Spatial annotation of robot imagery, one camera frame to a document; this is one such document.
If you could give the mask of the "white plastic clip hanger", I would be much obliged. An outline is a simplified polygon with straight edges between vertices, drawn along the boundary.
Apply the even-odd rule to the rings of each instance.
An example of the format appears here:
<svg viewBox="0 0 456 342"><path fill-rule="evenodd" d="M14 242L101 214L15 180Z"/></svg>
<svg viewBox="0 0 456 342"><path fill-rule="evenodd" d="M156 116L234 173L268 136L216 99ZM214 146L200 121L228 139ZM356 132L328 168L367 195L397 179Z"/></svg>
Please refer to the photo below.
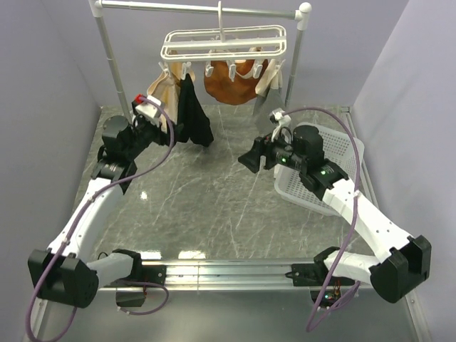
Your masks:
<svg viewBox="0 0 456 342"><path fill-rule="evenodd" d="M260 78L263 63L279 59L287 50L286 29L281 25L245 26L225 28L222 23L222 4L217 7L217 28L175 30L169 32L160 50L159 66L169 71L171 63L181 64L181 78L184 78L193 62L204 62L204 74L213 74L213 61L227 64L228 76L235 79L237 64L251 61L247 78Z"/></svg>

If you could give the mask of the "black underwear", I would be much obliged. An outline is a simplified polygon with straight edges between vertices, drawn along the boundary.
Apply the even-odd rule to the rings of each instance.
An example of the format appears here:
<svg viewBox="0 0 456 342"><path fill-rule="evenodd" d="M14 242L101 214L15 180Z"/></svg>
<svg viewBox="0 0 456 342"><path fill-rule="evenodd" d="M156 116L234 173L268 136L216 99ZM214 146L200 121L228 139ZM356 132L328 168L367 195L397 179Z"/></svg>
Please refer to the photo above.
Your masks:
<svg viewBox="0 0 456 342"><path fill-rule="evenodd" d="M180 94L177 104L177 123L174 125L175 142L209 147L214 141L210 120L196 96L190 74L180 81Z"/></svg>

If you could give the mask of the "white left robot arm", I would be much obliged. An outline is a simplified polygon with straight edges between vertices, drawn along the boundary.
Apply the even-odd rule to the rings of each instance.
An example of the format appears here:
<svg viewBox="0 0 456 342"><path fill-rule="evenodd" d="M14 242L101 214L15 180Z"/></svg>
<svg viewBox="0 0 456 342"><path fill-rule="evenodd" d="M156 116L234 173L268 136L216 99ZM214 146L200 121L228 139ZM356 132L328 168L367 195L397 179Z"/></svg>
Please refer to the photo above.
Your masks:
<svg viewBox="0 0 456 342"><path fill-rule="evenodd" d="M143 280L137 252L116 249L97 261L88 258L110 211L140 176L135 158L150 144L170 140L153 119L136 115L130 122L116 115L104 122L102 141L76 211L46 250L35 249L28 258L34 298L84 309L104 286L116 281L137 286Z"/></svg>

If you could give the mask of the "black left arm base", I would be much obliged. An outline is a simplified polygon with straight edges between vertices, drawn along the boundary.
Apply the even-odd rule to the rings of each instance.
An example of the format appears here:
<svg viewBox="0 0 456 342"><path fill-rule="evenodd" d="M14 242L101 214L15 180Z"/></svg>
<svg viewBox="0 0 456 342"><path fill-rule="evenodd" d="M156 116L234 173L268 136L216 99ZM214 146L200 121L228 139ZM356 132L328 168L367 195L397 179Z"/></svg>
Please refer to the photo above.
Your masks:
<svg viewBox="0 0 456 342"><path fill-rule="evenodd" d="M166 289L165 280L167 267L165 265L141 266L140 271L125 278L118 279L115 286L115 302L117 307L127 313L133 311L133 315L148 314L149 311L160 310L169 299L169 291ZM153 289L163 290L164 299L155 309L147 309L144 312L139 309L145 304L148 292Z"/></svg>

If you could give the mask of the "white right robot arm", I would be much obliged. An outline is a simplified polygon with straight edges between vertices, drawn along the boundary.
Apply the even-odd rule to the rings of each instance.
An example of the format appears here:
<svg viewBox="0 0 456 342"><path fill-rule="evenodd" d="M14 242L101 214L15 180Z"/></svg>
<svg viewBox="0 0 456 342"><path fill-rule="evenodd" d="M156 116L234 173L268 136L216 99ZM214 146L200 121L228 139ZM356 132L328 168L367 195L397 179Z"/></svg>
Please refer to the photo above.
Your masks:
<svg viewBox="0 0 456 342"><path fill-rule="evenodd" d="M356 189L348 174L324 155L317 127L298 126L291 142L271 133L257 137L238 161L253 173L276 165L298 172L301 184L353 224L373 251L366 256L339 247L326 249L314 258L313 273L319 283L328 285L337 278L363 282L394 304L428 279L430 242L398 227Z"/></svg>

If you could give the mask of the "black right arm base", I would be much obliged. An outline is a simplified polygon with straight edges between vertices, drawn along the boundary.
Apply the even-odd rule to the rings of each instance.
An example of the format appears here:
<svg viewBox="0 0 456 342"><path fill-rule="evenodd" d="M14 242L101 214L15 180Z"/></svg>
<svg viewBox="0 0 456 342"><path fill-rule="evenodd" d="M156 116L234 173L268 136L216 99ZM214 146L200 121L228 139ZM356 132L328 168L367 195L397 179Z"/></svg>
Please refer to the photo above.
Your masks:
<svg viewBox="0 0 456 342"><path fill-rule="evenodd" d="M338 252L339 247L329 247L313 258L312 263L298 263L291 265L291 271L285 273L285 277L292 280L295 287L322 287L328 269L323 258L333 252ZM352 286L355 281L346 277L332 276L321 300L320 309L328 309L340 299L342 286Z"/></svg>

